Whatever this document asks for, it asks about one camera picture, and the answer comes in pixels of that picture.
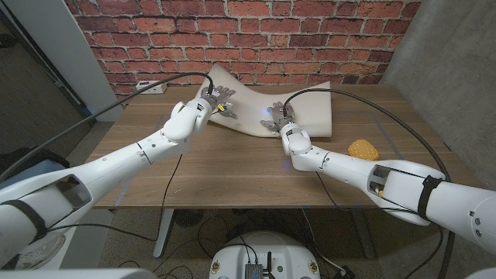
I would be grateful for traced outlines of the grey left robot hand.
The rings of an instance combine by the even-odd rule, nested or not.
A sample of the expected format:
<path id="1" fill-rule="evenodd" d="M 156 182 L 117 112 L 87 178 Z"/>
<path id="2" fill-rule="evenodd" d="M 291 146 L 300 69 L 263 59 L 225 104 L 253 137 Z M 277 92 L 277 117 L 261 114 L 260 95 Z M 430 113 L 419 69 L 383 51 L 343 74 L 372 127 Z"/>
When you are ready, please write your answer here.
<path id="1" fill-rule="evenodd" d="M 201 90 L 201 98 L 205 99 L 211 105 L 214 113 L 219 113 L 224 117 L 238 119 L 237 114 L 233 112 L 233 104 L 228 102 L 228 99 L 235 93 L 235 90 L 221 85 L 214 87 L 211 93 L 208 92 L 208 87 L 205 87 Z"/>

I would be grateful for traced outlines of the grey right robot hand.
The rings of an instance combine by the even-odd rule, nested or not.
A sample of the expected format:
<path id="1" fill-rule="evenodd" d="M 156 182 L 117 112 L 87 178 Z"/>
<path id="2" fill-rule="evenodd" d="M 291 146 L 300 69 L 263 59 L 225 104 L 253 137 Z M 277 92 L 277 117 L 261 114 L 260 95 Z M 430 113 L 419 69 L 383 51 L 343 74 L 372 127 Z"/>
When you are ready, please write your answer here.
<path id="1" fill-rule="evenodd" d="M 294 121 L 295 112 L 291 105 L 284 106 L 282 102 L 275 102 L 267 111 L 273 119 L 260 120 L 260 124 L 269 129 L 274 136 L 279 136 L 281 129 Z"/>

